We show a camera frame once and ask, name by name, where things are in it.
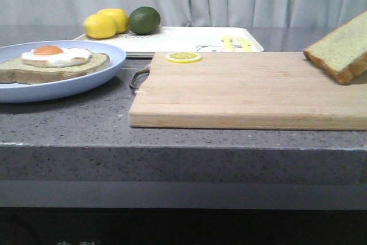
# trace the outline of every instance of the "metal handle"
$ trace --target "metal handle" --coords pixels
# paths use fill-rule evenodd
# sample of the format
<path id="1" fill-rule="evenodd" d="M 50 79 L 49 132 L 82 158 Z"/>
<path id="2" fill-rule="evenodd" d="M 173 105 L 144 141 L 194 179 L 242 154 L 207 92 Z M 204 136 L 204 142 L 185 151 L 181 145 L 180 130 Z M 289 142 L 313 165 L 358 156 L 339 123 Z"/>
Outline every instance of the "metal handle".
<path id="1" fill-rule="evenodd" d="M 131 79 L 131 82 L 130 82 L 130 84 L 128 85 L 128 86 L 130 86 L 130 88 L 133 90 L 133 92 L 135 92 L 136 90 L 138 90 L 138 89 L 139 89 L 139 87 L 138 87 L 138 86 L 136 86 L 136 80 L 138 79 L 138 77 L 139 77 L 140 75 L 142 75 L 142 74 L 149 74 L 149 72 L 150 72 L 150 64 L 149 64 L 147 67 L 145 67 L 144 69 L 142 69 L 142 70 L 140 70 L 140 71 L 136 72 L 136 73 L 133 75 L 133 77 L 132 77 L 132 79 Z"/>

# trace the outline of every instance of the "green lime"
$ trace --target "green lime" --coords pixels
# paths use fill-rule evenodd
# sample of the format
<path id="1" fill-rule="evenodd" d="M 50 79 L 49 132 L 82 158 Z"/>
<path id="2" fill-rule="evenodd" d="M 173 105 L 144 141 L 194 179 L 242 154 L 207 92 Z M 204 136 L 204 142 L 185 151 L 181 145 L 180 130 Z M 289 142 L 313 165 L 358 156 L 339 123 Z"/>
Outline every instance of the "green lime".
<path id="1" fill-rule="evenodd" d="M 127 26 L 136 34 L 151 34 L 158 29 L 161 16 L 153 7 L 139 7 L 131 12 Z"/>

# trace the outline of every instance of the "fried egg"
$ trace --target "fried egg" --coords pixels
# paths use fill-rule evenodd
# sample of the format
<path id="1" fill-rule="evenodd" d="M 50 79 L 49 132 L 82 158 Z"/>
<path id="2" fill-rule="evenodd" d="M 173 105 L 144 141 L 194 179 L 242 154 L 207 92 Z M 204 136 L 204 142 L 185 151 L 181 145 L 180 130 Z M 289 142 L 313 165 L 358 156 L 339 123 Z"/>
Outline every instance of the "fried egg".
<path id="1" fill-rule="evenodd" d="M 23 53 L 22 61 L 37 67 L 68 67 L 87 63 L 90 57 L 88 49 L 43 45 Z"/>

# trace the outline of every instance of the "granite countertop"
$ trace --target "granite countertop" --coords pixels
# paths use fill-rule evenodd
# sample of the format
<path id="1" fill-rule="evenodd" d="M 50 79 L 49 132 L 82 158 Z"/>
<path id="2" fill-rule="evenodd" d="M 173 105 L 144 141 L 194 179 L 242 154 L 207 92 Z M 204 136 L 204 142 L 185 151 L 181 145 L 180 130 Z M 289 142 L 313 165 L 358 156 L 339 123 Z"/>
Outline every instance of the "granite countertop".
<path id="1" fill-rule="evenodd" d="M 267 52 L 300 52 L 330 31 L 247 30 Z M 70 40 L 82 33 L 82 27 L 73 26 L 0 26 L 0 46 Z M 317 204 L 322 208 L 366 207 L 365 200 L 359 200 L 365 196 L 362 187 L 367 184 L 366 131 L 132 128 L 128 124 L 128 111 L 134 94 L 128 84 L 133 74 L 148 63 L 149 60 L 129 58 L 111 81 L 75 96 L 38 103 L 0 104 L 0 205 L 263 208 L 266 205 L 256 205 L 253 199 L 238 201 L 237 195 L 231 199 L 228 192 L 233 189 L 240 193 L 257 192 L 266 201 L 274 192 L 287 196 L 289 189 L 296 190 L 297 195 L 292 197 L 295 198 L 309 195 L 316 188 L 320 194 L 327 192 L 330 198 L 339 194 L 340 198 L 321 203 L 316 196 L 313 201 L 301 202 L 293 208 L 315 208 Z M 143 194 L 147 189 L 163 192 L 169 187 L 169 194 L 175 199 L 170 201 L 165 194 L 163 203 L 160 193 L 150 199 L 136 195 L 139 193 L 122 199 L 118 193 L 91 205 L 75 203 L 88 194 L 81 191 L 81 185 L 99 195 L 116 189 L 138 189 Z M 77 196 L 43 200 L 40 195 L 49 193 L 50 188 L 55 193 L 75 190 Z M 198 194 L 221 188 L 217 203 L 208 203 L 201 197 L 183 201 L 172 193 L 175 190 L 177 196 L 185 191 L 187 197 L 193 190 Z M 21 196 L 25 190 L 36 190 L 38 195 L 28 192 L 25 200 Z M 343 192 L 354 197 L 343 197 Z M 292 204 L 275 200 L 267 206 L 284 208 Z"/>

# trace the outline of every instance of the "yellow lemon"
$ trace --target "yellow lemon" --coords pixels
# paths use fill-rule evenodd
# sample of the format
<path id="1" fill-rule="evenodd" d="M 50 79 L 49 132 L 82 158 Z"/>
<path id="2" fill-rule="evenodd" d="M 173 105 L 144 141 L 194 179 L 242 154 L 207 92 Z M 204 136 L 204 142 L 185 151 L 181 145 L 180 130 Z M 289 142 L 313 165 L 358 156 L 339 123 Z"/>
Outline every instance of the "yellow lemon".
<path id="1" fill-rule="evenodd" d="M 117 34 L 121 34 L 127 30 L 128 15 L 122 9 L 108 8 L 97 12 L 98 14 L 106 14 L 114 18 L 117 23 Z"/>
<path id="2" fill-rule="evenodd" d="M 166 59 L 173 63 L 194 63 L 201 60 L 201 56 L 194 52 L 174 52 L 166 55 Z"/>
<path id="3" fill-rule="evenodd" d="M 109 15 L 92 14 L 84 20 L 85 33 L 96 39 L 113 37 L 117 32 L 116 21 Z"/>

